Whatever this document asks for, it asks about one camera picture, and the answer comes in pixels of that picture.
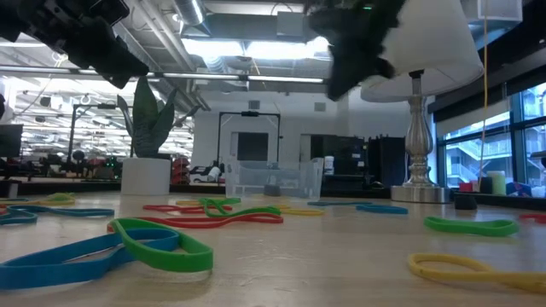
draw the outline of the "red rubber band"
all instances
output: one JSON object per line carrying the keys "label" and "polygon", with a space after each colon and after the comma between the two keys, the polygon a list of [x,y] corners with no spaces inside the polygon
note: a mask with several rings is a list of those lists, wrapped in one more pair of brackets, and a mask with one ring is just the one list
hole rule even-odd
{"label": "red rubber band", "polygon": [[534,219],[536,223],[546,223],[546,214],[522,214],[520,219]]}
{"label": "red rubber band", "polygon": [[[208,206],[208,209],[216,209],[215,206]],[[232,211],[231,206],[222,206],[226,211]],[[146,205],[143,207],[144,210],[159,211],[159,212],[173,212],[177,211],[180,213],[188,214],[205,214],[205,209],[203,206],[171,206],[171,205]]]}
{"label": "red rubber band", "polygon": [[186,229],[212,229],[232,222],[283,223],[284,219],[272,213],[250,213],[237,217],[137,217],[145,221]]}

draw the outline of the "green rubber band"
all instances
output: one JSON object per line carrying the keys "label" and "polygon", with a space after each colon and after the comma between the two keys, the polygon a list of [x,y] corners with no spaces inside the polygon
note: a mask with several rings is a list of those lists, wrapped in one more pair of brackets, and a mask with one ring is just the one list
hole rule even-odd
{"label": "green rubber band", "polygon": [[[269,206],[249,208],[249,209],[229,213],[222,208],[222,205],[232,204],[230,201],[233,201],[233,199],[227,199],[227,200],[199,199],[199,202],[203,205],[203,209],[205,209],[205,214],[208,217],[239,217],[241,215],[245,215],[249,213],[272,213],[279,216],[281,215],[281,210],[274,207],[269,207]],[[220,213],[218,214],[218,213],[211,212],[208,209],[208,206],[214,206],[218,211],[220,211]]]}
{"label": "green rubber band", "polygon": [[127,229],[169,229],[165,225],[136,218],[117,218],[110,222],[113,230],[121,235],[127,250],[137,260],[155,269],[172,272],[200,272],[212,269],[212,249],[198,240],[181,233],[178,245],[186,253],[166,252],[145,246],[133,240],[125,231]]}
{"label": "green rubber band", "polygon": [[439,217],[427,217],[424,222],[428,228],[458,234],[507,236],[520,231],[514,221],[495,220],[489,222],[456,221]]}

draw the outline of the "window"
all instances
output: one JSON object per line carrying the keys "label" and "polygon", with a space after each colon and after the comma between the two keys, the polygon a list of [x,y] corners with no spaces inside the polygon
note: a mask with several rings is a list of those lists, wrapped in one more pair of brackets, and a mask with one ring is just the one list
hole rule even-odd
{"label": "window", "polygon": [[[505,112],[505,113],[501,113],[496,116],[493,116],[489,119],[486,119],[485,129],[488,130],[488,129],[497,128],[497,127],[504,127],[504,126],[508,126],[509,124],[510,124],[510,112]],[[481,132],[483,130],[483,127],[484,127],[484,122],[479,121],[478,123],[468,125],[464,128],[461,128],[459,130],[455,130],[453,132],[446,134],[444,136],[444,139],[450,140],[454,137],[467,136],[469,134]]]}
{"label": "window", "polygon": [[526,175],[532,187],[546,185],[544,166],[540,158],[531,158],[532,153],[546,150],[546,125],[526,129]]}
{"label": "window", "polygon": [[[480,153],[480,138],[446,145],[445,169],[448,187],[458,188],[460,182],[479,179]],[[512,144],[509,133],[486,137],[482,176],[486,176],[487,171],[504,171],[508,183],[514,180],[512,169]]]}
{"label": "window", "polygon": [[521,92],[524,120],[546,116],[546,84],[540,84]]}

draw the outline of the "ceiling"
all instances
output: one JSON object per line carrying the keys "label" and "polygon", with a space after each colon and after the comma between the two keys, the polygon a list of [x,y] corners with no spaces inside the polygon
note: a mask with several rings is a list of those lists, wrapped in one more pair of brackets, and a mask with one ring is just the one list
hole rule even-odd
{"label": "ceiling", "polygon": [[[142,12],[135,8],[137,0],[125,0],[131,9],[129,17],[121,21],[114,30],[129,44],[131,52],[136,54],[142,61],[147,63],[154,71],[163,72],[181,72],[187,71],[187,67],[181,66],[180,61],[175,59],[167,47],[158,38],[158,33],[145,21]],[[187,38],[195,41],[211,41],[209,38],[195,37],[197,30],[190,27],[182,27],[181,23],[175,21],[175,10],[172,6],[172,0],[153,0],[150,1],[157,6],[163,21],[170,28],[169,32],[179,39]],[[272,3],[263,0],[204,0],[203,3],[207,9],[207,19],[220,22],[220,27],[225,28],[226,32],[232,30],[237,33],[240,31],[237,22],[242,22],[248,16],[255,16],[272,25],[276,24],[276,16],[279,12],[301,12],[303,10],[304,0],[291,0],[289,3]],[[154,23],[155,27],[160,29],[160,33],[166,32],[160,27],[159,22]],[[501,26],[502,33],[509,27]],[[480,25],[471,27],[475,40],[480,40]],[[326,78],[328,76],[329,66],[331,64],[327,45],[318,44],[318,41],[312,40],[315,36],[305,34],[306,38],[301,38],[299,42],[283,45],[272,55],[263,56],[266,49],[261,49],[261,54],[254,53],[252,58],[240,56],[223,56],[222,60],[231,72],[245,72],[251,74],[263,74],[269,76],[282,77],[302,77],[302,78]],[[255,40],[238,39],[236,43],[242,48],[244,55],[251,52],[252,44]],[[296,49],[311,48],[313,51],[310,56],[288,55],[288,47]],[[184,52],[193,53],[184,56],[188,60],[184,64],[189,67],[197,67],[198,71],[206,71],[206,63],[203,57],[197,55],[190,48],[188,43],[184,43]],[[209,47],[205,51],[215,50]],[[8,43],[0,41],[0,64],[20,65],[20,66],[41,66],[41,67],[75,67],[70,61],[62,58],[60,55],[52,52],[48,47],[36,42],[28,36],[21,35],[17,43]],[[123,96],[132,104],[132,97],[135,83],[128,83],[125,88],[119,90],[108,82],[97,77],[77,76],[77,78],[67,78],[67,76],[48,76],[48,75],[30,75],[30,74],[11,74],[0,79],[1,82],[9,84],[16,90],[15,103],[15,123],[25,125],[24,150],[25,154],[31,153],[59,153],[66,154],[68,148],[68,139],[70,133],[71,117],[73,104],[89,103],[113,103],[116,95]],[[156,96],[165,99],[168,94],[160,86],[165,80],[160,80],[157,84],[151,83],[156,89]],[[275,83],[250,83],[250,84],[227,84],[221,81],[209,83],[198,82],[203,97],[210,95],[207,92],[222,92],[228,95],[233,91],[267,91],[283,93],[323,93],[322,85],[316,84],[275,84]],[[175,81],[170,81],[170,85],[179,86]],[[55,105],[52,107],[40,106],[40,97],[53,97]],[[92,107],[81,107],[78,109],[78,120],[76,121],[76,130],[74,137],[74,149],[82,149],[90,155],[106,156],[115,154],[125,157],[130,150],[131,140],[125,130],[125,124],[121,112],[118,109],[104,110]],[[170,138],[161,148],[163,153],[184,154],[191,156],[193,149],[192,142],[193,123],[187,121],[183,128],[176,128],[170,134]]]}

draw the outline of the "white plant pot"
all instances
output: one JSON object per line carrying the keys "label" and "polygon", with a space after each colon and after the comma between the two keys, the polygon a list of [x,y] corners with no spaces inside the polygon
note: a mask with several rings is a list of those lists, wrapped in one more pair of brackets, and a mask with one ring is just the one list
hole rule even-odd
{"label": "white plant pot", "polygon": [[168,195],[171,186],[171,161],[128,158],[123,160],[122,195]]}

